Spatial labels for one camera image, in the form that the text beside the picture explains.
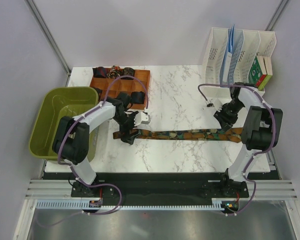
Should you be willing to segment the floral brown green tie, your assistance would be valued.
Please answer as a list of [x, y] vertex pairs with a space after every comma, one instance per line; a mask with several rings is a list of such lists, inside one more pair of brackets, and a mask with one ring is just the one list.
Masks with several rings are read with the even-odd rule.
[[[151, 131], [147, 129], [134, 128], [139, 130], [140, 135], [136, 139], [146, 140], [170, 140], [170, 141], [227, 141], [240, 143], [242, 127], [234, 127], [229, 130], [222, 129], [190, 129], [190, 130], [169, 130]], [[112, 134], [114, 140], [120, 139], [120, 131]]]

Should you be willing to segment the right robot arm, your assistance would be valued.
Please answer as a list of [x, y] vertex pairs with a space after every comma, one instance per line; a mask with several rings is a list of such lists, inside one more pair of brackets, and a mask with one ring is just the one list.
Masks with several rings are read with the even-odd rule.
[[219, 191], [225, 197], [237, 191], [235, 182], [247, 180], [256, 161], [256, 156], [265, 154], [275, 147], [279, 140], [283, 111], [269, 105], [251, 84], [238, 82], [229, 88], [231, 101], [214, 113], [221, 129], [230, 130], [238, 120], [238, 113], [246, 108], [241, 142], [242, 148], [234, 163], [226, 170], [227, 178], [219, 184]]

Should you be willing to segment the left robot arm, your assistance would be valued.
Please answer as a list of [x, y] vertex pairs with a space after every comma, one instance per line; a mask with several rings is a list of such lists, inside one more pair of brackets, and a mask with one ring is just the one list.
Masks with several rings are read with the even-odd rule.
[[150, 122], [149, 115], [140, 110], [128, 112], [130, 96], [121, 93], [116, 98], [105, 98], [93, 108], [75, 117], [60, 119], [52, 150], [57, 153], [59, 164], [68, 165], [76, 178], [83, 183], [82, 191], [89, 197], [96, 196], [100, 185], [95, 181], [96, 172], [88, 161], [90, 133], [107, 120], [119, 125], [119, 138], [132, 145], [140, 133], [133, 131], [141, 124]]

